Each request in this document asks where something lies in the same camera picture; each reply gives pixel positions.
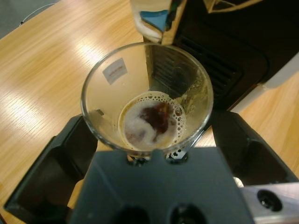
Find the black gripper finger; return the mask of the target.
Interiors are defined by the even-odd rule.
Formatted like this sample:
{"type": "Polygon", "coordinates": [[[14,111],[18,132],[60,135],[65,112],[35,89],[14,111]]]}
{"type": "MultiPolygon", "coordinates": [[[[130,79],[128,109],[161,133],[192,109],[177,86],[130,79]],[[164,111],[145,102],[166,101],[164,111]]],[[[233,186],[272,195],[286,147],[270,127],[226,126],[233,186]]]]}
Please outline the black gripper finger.
{"type": "Polygon", "coordinates": [[[67,222],[68,202],[88,171],[97,143],[83,116],[72,117],[39,154],[4,209],[24,222],[67,222]]]}
{"type": "Polygon", "coordinates": [[[213,111],[214,140],[233,176],[247,185],[298,182],[268,143],[237,113],[213,111]]]}

